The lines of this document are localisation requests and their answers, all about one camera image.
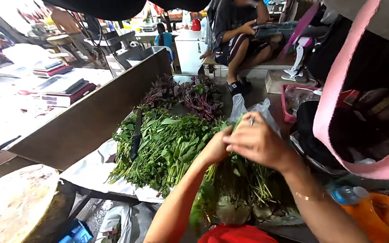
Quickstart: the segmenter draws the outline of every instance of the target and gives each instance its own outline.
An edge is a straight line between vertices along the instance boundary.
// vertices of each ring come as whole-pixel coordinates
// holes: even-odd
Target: black shorts
[[[249,38],[249,35],[240,34],[232,38],[229,42],[222,43],[214,50],[214,61],[227,66],[235,57],[242,42],[247,38]],[[269,46],[269,44],[269,41],[258,42],[249,40],[249,47],[247,48],[246,57],[244,59],[259,53],[263,48]]]

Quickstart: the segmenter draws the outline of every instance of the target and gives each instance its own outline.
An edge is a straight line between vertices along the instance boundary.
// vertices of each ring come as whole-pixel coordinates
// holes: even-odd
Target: knife
[[[133,138],[131,139],[130,159],[134,161],[138,157],[138,149],[142,134],[140,133],[140,127],[142,126],[142,109],[138,109],[138,117],[136,118],[136,124],[134,127]]]

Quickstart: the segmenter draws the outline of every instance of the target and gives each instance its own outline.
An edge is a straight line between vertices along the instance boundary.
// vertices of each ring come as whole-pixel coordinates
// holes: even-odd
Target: red shirt
[[[198,243],[278,243],[264,231],[250,225],[219,224],[209,230]]]

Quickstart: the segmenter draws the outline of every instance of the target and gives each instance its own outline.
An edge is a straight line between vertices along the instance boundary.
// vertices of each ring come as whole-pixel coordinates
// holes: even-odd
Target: orange bucket
[[[357,205],[342,205],[373,243],[389,243],[389,196],[370,193]]]

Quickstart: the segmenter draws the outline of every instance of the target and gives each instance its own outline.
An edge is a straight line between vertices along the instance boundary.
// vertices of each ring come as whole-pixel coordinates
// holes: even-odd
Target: blue shirt
[[[157,46],[159,46],[159,37],[160,35],[156,36],[155,43]],[[169,47],[172,50],[172,55],[175,57],[175,52],[172,49],[172,34],[169,32],[164,32],[163,33],[163,40],[165,41],[165,46]]]

